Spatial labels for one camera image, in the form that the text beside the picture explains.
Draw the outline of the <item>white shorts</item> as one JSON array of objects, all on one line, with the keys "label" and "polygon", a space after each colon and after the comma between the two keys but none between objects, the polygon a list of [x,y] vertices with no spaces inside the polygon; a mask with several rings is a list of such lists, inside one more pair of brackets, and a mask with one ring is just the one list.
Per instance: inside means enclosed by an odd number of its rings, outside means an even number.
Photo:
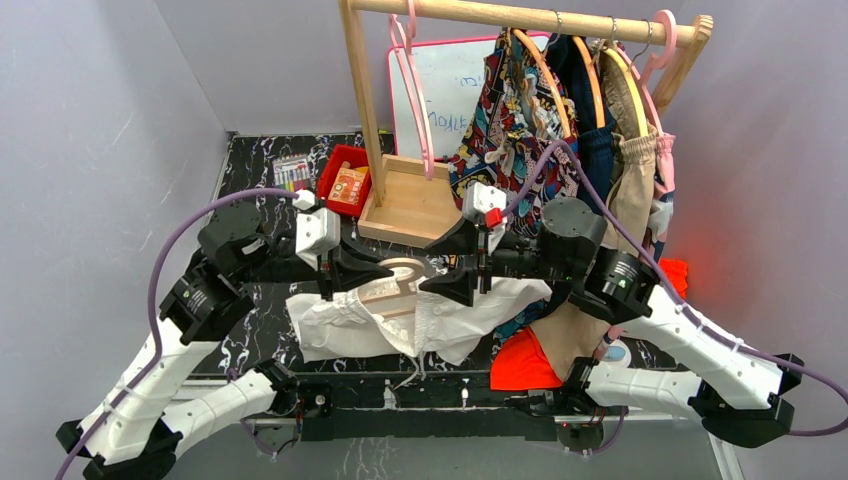
[{"label": "white shorts", "polygon": [[471,307],[428,292],[369,304],[360,298],[396,288],[389,278],[336,293],[330,301],[318,294],[290,297],[286,307],[304,360],[435,352],[458,366],[484,336],[552,293],[542,280],[497,278],[489,293],[475,295]]}]

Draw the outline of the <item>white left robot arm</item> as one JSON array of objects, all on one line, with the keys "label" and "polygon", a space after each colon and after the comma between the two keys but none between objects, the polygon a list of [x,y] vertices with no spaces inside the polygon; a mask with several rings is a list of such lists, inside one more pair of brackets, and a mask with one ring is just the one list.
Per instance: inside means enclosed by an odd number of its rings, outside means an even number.
[{"label": "white left robot arm", "polygon": [[313,282],[323,299],[389,278],[392,271],[341,236],[339,216],[308,191],[286,235],[267,232],[254,192],[216,200],[192,217],[199,247],[184,274],[159,296],[163,261],[148,287],[150,333],[95,410],[63,423],[56,437],[69,459],[87,460],[87,479],[160,479],[190,448],[232,423],[269,413],[301,417],[304,389],[268,359],[199,398],[173,397],[195,367],[254,308],[252,283]]}]

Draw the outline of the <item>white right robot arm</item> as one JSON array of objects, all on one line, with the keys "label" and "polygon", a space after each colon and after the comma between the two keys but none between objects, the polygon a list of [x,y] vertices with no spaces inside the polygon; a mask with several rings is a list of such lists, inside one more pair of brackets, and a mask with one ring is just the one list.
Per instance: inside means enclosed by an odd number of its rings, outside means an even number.
[{"label": "white right robot arm", "polygon": [[568,286],[568,303],[671,355],[676,371],[618,367],[575,359],[547,406],[577,414],[595,407],[631,407],[698,421],[733,445],[756,448],[788,435],[794,407],[783,394],[802,377],[802,362],[784,354],[764,359],[743,340],[689,310],[656,270],[638,257],[602,245],[606,221],[576,198],[544,206],[539,233],[505,229],[500,206],[473,208],[427,251],[453,255],[456,265],[427,280],[426,292],[465,306],[497,279],[537,279]]}]

